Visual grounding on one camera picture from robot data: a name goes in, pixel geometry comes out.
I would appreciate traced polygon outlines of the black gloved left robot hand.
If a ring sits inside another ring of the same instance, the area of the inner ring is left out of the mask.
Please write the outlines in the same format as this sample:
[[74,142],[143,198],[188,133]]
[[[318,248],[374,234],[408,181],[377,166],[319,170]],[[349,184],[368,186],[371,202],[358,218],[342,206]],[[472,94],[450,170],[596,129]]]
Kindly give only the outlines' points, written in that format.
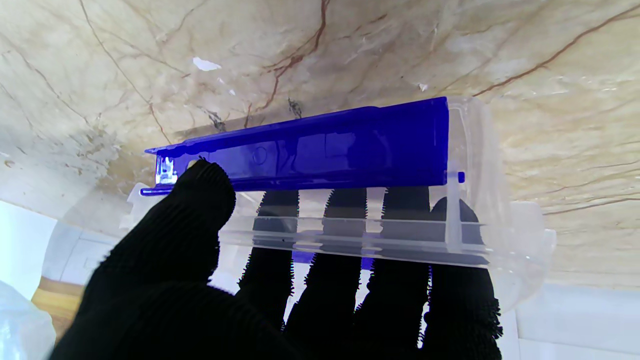
[[235,294],[210,285],[236,193],[200,159],[110,251],[51,360],[500,360],[487,269],[316,253],[294,289],[290,251],[251,250]]

